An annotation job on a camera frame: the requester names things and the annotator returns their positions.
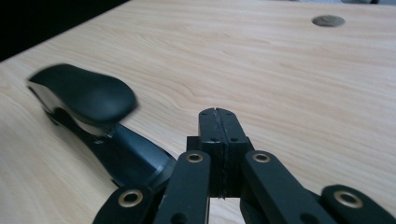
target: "wood grain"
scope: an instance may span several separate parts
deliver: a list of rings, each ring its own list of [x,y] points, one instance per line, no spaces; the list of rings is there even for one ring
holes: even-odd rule
[[[265,1],[133,1],[0,64],[0,223],[90,223],[116,189],[54,127],[25,79],[71,63],[126,82],[123,121],[173,156],[197,115],[223,107],[256,149],[316,193],[344,184],[396,215],[396,7]],[[333,14],[337,28],[312,24]],[[211,200],[211,223],[243,223]]]

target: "dark floor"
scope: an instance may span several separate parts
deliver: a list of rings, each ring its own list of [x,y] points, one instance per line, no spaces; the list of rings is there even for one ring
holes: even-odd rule
[[[128,0],[13,0],[2,3],[0,62]]]

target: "table surface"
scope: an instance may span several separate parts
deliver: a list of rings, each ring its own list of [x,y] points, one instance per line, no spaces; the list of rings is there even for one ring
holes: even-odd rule
[[[345,19],[314,25],[318,15]],[[56,63],[117,77],[140,107],[122,123],[185,150],[198,113],[233,111],[256,149],[307,189],[343,184],[396,215],[396,7],[133,1],[0,63],[0,223],[90,223],[116,189],[54,127],[26,78]],[[243,223],[212,199],[211,223]]]

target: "wooden table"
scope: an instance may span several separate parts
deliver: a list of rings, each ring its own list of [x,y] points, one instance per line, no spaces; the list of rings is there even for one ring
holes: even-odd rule
[[[323,14],[346,23],[311,22]],[[223,107],[307,189],[348,185],[395,216],[395,21],[396,7],[137,0],[2,62],[0,223],[90,223],[116,189],[25,87],[56,63],[126,82],[141,106],[123,124],[175,157]],[[243,223],[237,200],[210,209]]]

